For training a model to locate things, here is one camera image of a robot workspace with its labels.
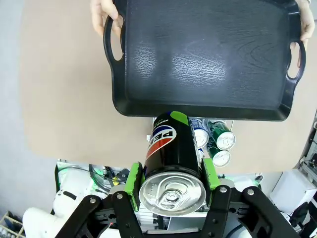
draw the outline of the metal frame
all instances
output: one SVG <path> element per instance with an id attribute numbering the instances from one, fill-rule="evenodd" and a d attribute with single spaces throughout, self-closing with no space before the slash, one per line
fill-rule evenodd
<path id="1" fill-rule="evenodd" d="M 201 231 L 143 233 L 124 191 L 101 200 L 86 196 L 56 238 L 98 238 L 111 224 L 122 238 L 222 238 L 228 213 L 234 213 L 253 238 L 298 238 L 278 209 L 257 187 L 238 192 L 225 185 L 212 191 L 212 203 Z"/>

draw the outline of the bolt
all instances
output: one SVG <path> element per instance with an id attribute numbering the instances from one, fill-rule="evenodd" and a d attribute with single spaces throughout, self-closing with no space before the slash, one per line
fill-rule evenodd
<path id="1" fill-rule="evenodd" d="M 220 192 L 225 193 L 225 192 L 227 192 L 227 189 L 226 189 L 225 187 L 221 187 L 221 188 L 220 188 Z"/>
<path id="2" fill-rule="evenodd" d="M 254 191 L 252 189 L 248 189 L 248 194 L 252 196 L 254 194 Z"/>

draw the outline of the beige tabletop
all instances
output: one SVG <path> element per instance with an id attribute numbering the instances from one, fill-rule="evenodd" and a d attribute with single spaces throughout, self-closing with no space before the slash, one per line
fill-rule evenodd
<path id="1" fill-rule="evenodd" d="M 29 147 L 46 157 L 107 166 L 144 162 L 152 119 L 119 114 L 89 0 L 26 0 L 20 36 L 20 101 Z M 114 37 L 112 47 L 119 49 Z M 298 162 L 317 108 L 317 36 L 284 122 L 235 121 L 232 160 L 219 173 L 284 171 Z"/>

